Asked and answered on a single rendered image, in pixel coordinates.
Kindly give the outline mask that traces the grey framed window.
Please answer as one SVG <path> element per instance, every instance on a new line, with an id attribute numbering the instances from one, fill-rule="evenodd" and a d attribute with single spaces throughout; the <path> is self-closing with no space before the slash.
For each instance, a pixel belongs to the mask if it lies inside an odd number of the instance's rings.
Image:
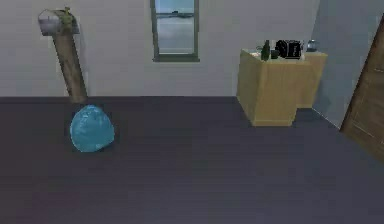
<path id="1" fill-rule="evenodd" d="M 199 0 L 149 0 L 153 61 L 199 62 Z"/>

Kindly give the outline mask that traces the light wood counter cabinet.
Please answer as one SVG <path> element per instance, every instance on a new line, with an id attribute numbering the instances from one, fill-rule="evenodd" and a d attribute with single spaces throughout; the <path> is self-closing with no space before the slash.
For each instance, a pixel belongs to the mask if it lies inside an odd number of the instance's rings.
<path id="1" fill-rule="evenodd" d="M 291 126 L 298 109 L 311 109 L 328 55 L 263 61 L 242 49 L 236 97 L 253 126 Z"/>

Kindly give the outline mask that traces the dark green bottle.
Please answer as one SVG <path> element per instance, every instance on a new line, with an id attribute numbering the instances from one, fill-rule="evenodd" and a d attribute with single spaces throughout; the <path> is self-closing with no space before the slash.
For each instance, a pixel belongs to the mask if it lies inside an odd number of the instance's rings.
<path id="1" fill-rule="evenodd" d="M 269 56 L 270 56 L 270 41 L 266 40 L 261 51 L 261 59 L 263 61 L 267 61 L 269 59 Z"/>

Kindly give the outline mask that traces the blue round ball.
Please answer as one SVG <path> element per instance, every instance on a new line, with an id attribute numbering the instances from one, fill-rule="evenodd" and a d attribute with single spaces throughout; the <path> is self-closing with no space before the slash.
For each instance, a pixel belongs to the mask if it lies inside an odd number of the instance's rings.
<path id="1" fill-rule="evenodd" d="M 98 152 L 115 140 L 109 116 L 95 105 L 86 105 L 75 113 L 69 133 L 73 146 L 82 153 Z"/>

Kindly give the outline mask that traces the black toaster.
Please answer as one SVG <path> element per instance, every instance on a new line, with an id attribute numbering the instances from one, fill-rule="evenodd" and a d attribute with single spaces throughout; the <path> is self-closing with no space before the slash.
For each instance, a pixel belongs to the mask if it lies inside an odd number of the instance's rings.
<path id="1" fill-rule="evenodd" d="M 278 40 L 275 49 L 279 52 L 279 56 L 284 59 L 300 59 L 302 43 L 298 40 Z"/>

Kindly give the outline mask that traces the green house plant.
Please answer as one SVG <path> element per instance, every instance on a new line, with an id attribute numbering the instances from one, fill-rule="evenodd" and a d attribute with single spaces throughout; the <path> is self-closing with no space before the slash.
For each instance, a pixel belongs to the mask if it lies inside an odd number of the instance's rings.
<path id="1" fill-rule="evenodd" d="M 63 33 L 71 32 L 73 16 L 70 13 L 70 8 L 68 6 L 65 6 L 62 12 L 63 12 L 63 15 L 61 16 L 62 32 Z"/>

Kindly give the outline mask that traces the white pot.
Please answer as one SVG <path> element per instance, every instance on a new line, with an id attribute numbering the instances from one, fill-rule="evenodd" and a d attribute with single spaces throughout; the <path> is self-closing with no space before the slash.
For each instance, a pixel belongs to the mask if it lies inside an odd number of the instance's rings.
<path id="1" fill-rule="evenodd" d="M 38 23 L 43 36 L 56 35 L 61 29 L 61 21 L 54 10 L 44 9 L 38 15 Z"/>

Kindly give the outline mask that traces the brown wooden room door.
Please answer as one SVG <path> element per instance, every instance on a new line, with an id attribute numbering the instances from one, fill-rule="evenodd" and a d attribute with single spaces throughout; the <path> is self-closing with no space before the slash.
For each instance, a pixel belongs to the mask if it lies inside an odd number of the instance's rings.
<path id="1" fill-rule="evenodd" d="M 340 132 L 384 163 L 384 13 Z"/>

